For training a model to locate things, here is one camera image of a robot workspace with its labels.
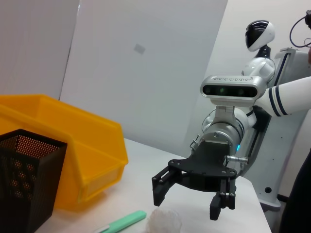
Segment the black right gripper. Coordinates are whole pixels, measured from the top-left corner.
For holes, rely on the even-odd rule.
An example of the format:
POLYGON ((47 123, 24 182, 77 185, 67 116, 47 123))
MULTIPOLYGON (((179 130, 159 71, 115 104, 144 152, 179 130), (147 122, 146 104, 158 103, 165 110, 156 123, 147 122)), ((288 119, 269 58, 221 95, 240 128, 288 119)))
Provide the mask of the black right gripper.
POLYGON ((154 206, 159 207, 174 184, 192 190, 216 192, 209 206, 210 220, 217 220, 222 209, 235 209, 237 172, 224 165, 229 155, 227 143, 204 141, 190 157, 171 160, 169 166, 152 177, 154 206))

